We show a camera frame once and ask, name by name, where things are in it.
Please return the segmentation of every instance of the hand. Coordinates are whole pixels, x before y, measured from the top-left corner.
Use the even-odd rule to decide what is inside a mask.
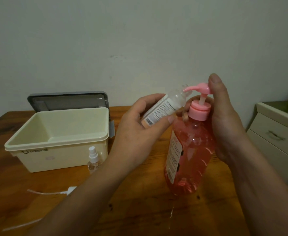
[[[152,94],[138,99],[119,123],[117,134],[108,158],[114,159],[126,172],[131,172],[149,155],[153,144],[172,124],[175,116],[161,118],[152,127],[145,129],[140,116],[157,103],[164,94]]]
[[[232,153],[242,142],[249,140],[239,115],[231,105],[228,91],[217,74],[209,76],[209,88],[214,95],[214,99],[207,97],[206,102],[212,105],[209,120],[212,121],[213,132],[217,140],[215,152],[219,159],[229,164]],[[189,99],[184,109],[177,112],[177,115],[182,116],[182,119],[186,121],[191,102],[197,99],[200,99],[200,96]]]

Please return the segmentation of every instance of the clear plastic bottle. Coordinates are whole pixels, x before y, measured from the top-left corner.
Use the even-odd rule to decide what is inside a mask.
[[[192,91],[184,91],[188,86],[183,85],[182,89],[174,89],[159,100],[143,116],[142,125],[149,128],[157,123],[162,117],[173,114],[186,103],[186,98]]]
[[[205,103],[210,94],[208,84],[186,88],[190,90],[201,92],[201,98],[192,102],[187,122],[181,117],[174,120],[164,168],[166,183],[175,195],[197,190],[216,145],[211,123],[205,121],[211,109],[211,105]]]
[[[100,165],[98,153],[96,152],[96,149],[94,146],[89,148],[89,158],[90,160],[87,163],[87,167],[88,167],[89,172],[92,174],[98,169]]]

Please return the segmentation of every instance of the cabinet drawer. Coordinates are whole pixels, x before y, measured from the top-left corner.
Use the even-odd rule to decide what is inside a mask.
[[[288,127],[258,113],[250,130],[288,154]]]
[[[268,162],[275,168],[277,173],[288,184],[288,155],[250,129],[247,134],[256,147],[264,154]]]

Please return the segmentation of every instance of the gray lid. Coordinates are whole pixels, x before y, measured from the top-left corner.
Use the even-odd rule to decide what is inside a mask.
[[[27,98],[36,112],[77,108],[109,108],[108,95],[103,91],[35,93]]]

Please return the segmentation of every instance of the drawer handle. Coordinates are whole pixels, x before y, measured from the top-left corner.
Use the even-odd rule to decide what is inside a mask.
[[[269,130],[268,132],[271,133],[273,136],[277,137],[277,138],[278,138],[278,141],[283,141],[283,140],[285,140],[285,138],[280,137],[279,135],[277,135],[275,132],[273,132],[273,131],[271,131],[271,130]]]

